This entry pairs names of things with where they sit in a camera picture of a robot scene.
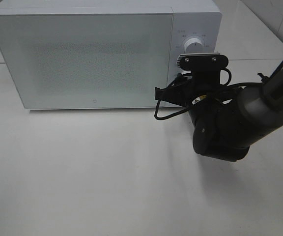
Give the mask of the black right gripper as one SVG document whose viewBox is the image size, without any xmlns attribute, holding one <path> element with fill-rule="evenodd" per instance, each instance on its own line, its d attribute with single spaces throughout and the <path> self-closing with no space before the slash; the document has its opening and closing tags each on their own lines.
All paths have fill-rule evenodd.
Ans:
<svg viewBox="0 0 283 236">
<path fill-rule="evenodd" d="M 215 91 L 219 87 L 219 78 L 191 78 L 179 83 L 173 82 L 167 88 L 155 87 L 154 98 L 156 101 L 180 101 L 180 106 L 184 109 L 171 114 L 171 116 L 178 116 L 192 109 L 195 98 Z"/>
</svg>

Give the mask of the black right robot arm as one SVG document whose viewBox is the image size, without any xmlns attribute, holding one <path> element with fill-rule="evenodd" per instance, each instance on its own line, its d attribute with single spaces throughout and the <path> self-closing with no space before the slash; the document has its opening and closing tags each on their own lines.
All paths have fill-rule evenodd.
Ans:
<svg viewBox="0 0 283 236">
<path fill-rule="evenodd" d="M 228 58 L 220 53 L 181 54 L 177 66 L 184 73 L 166 88 L 155 88 L 155 100 L 189 113 L 197 154 L 235 162 L 283 126 L 283 60 L 258 83 L 222 84 Z"/>
</svg>

